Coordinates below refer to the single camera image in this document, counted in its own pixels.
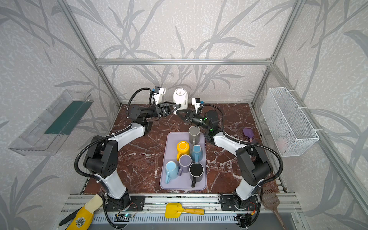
black mug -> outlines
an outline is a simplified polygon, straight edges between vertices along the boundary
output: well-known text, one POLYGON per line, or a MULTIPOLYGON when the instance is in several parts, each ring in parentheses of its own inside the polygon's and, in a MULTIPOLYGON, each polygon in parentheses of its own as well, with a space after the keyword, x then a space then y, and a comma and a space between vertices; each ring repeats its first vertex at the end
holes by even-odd
POLYGON ((195 187, 197 182, 200 182, 203 178, 204 168, 199 162, 194 162, 189 166, 189 177, 192 180, 192 188, 195 187))

light blue mug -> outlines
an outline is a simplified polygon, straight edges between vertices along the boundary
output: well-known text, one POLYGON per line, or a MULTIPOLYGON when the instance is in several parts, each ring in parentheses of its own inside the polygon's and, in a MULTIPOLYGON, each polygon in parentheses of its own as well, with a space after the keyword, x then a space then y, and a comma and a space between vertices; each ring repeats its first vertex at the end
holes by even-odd
POLYGON ((192 151, 190 151, 190 157, 194 162, 199 162, 203 158, 203 150, 201 146, 194 145, 192 151))
POLYGON ((179 167, 175 162, 173 161, 167 162, 165 166, 165 172, 166 172, 165 183, 168 184, 170 180, 177 178, 178 171, 179 171, 179 167))

wooden handle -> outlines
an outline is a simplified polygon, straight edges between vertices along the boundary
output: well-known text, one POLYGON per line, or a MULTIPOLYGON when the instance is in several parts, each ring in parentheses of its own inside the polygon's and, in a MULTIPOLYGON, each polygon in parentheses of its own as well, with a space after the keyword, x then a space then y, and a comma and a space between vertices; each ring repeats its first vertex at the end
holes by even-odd
POLYGON ((184 209, 184 212, 188 212, 191 214, 198 214, 198 215, 204 215, 205 214, 205 210, 201 209, 201 208, 186 208, 184 209))

yellow mug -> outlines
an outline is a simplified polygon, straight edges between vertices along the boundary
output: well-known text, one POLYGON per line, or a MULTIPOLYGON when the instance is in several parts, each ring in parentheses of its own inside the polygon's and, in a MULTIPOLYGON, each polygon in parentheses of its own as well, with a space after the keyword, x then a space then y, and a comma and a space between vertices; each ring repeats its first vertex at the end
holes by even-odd
POLYGON ((180 141, 178 143, 178 145, 176 146, 176 149, 178 150, 178 155, 176 156, 176 160, 179 161, 179 158, 184 155, 187 154, 189 155, 189 144, 186 141, 180 141))

brown marble surface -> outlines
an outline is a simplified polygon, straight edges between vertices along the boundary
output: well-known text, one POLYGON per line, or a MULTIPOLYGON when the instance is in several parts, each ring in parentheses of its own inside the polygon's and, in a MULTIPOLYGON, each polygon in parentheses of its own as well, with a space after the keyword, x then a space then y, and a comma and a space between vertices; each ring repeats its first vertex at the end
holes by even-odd
MULTIPOLYGON (((225 131, 234 137, 248 140, 243 128, 251 128, 254 141, 261 139, 255 125, 249 104, 216 104, 225 112, 225 131)), ((203 112, 214 109, 206 106, 203 112)), ((131 122, 126 118, 126 105, 121 107, 112 132, 119 131, 131 122)), ((207 187, 202 190, 164 190, 160 187, 160 177, 165 153, 166 137, 170 132, 188 132, 190 125, 176 115, 163 117, 153 122, 150 133, 140 137, 119 151, 117 172, 129 193, 232 193, 239 185, 241 173, 236 157, 230 152, 206 143, 207 187)), ((276 183, 269 183, 278 191, 276 183)), ((89 180, 84 193, 98 193, 101 186, 96 180, 89 180)))

